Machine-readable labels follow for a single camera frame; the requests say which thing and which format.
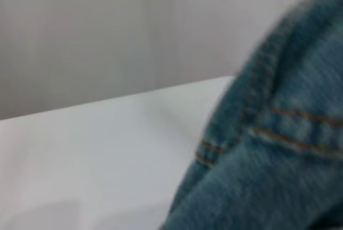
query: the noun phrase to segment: gray background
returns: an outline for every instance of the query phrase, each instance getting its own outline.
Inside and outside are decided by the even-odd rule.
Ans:
[[[234,75],[296,0],[0,0],[0,119]]]

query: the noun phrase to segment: white wall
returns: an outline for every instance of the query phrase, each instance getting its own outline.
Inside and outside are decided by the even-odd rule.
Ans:
[[[0,118],[232,75],[295,0],[0,0]]]

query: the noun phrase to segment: white table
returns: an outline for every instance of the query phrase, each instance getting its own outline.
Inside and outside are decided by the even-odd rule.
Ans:
[[[231,80],[0,121],[1,229],[157,228]]]

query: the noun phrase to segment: orange stitching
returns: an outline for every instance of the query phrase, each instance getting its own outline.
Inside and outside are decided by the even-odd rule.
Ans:
[[[273,110],[269,110],[269,112],[277,113],[277,114],[284,114],[284,115],[288,115],[288,116],[304,116],[310,120],[320,121],[322,123],[328,123],[334,127],[343,127],[343,120],[334,119],[334,118],[325,117],[325,116],[315,116],[315,115],[312,115],[311,113],[305,112],[305,111],[286,110],[286,109],[282,109],[282,108],[275,108]]]
[[[212,160],[203,158],[198,152],[195,153],[195,157],[196,157],[201,163],[204,163],[204,164],[206,164],[206,165],[208,165],[208,166],[211,166],[211,167],[214,166],[214,162],[213,162]]]
[[[219,152],[219,153],[223,153],[223,150],[222,150],[221,148],[215,147],[215,146],[213,146],[213,145],[210,144],[210,143],[207,143],[207,142],[202,141],[202,142],[200,143],[200,145],[203,146],[203,147],[209,148],[209,149],[212,150],[212,151],[216,151],[216,152]]]
[[[321,147],[321,146],[310,146],[310,145],[305,144],[305,143],[297,142],[295,140],[290,140],[285,136],[279,135],[277,133],[268,131],[268,130],[263,129],[263,128],[253,128],[253,130],[256,132],[263,133],[263,134],[265,134],[271,138],[275,138],[275,139],[281,140],[283,142],[290,143],[290,144],[292,144],[292,145],[294,145],[294,146],[296,146],[302,150],[314,150],[314,151],[321,152],[321,153],[342,153],[343,154],[343,152],[338,151],[338,150],[328,150],[328,149]]]

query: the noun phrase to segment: blue denim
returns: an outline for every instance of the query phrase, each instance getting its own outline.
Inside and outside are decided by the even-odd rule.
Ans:
[[[223,96],[165,230],[343,227],[343,0],[306,0]]]

